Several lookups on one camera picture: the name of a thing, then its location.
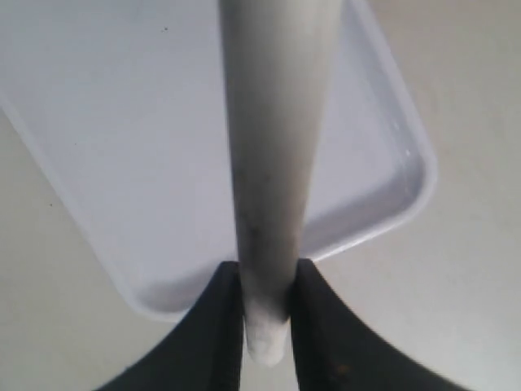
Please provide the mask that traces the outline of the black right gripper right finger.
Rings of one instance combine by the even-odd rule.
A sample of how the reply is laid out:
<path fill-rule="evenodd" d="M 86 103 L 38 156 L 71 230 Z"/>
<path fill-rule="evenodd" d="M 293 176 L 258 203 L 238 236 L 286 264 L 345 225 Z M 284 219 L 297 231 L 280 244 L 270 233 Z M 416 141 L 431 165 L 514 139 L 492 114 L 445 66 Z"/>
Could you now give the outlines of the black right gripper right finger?
<path fill-rule="evenodd" d="M 309 259 L 291 290 L 291 343 L 301 390 L 459 390 L 387 343 L 337 296 Z"/>

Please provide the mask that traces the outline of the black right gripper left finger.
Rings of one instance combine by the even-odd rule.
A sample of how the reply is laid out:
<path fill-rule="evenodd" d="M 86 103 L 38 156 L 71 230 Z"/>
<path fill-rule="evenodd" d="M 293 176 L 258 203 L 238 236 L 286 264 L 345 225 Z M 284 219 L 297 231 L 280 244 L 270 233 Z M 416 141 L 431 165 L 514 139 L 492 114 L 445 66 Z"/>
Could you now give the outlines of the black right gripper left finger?
<path fill-rule="evenodd" d="M 222 262 L 182 321 L 101 390 L 238 390 L 243 359 L 239 266 Z"/>

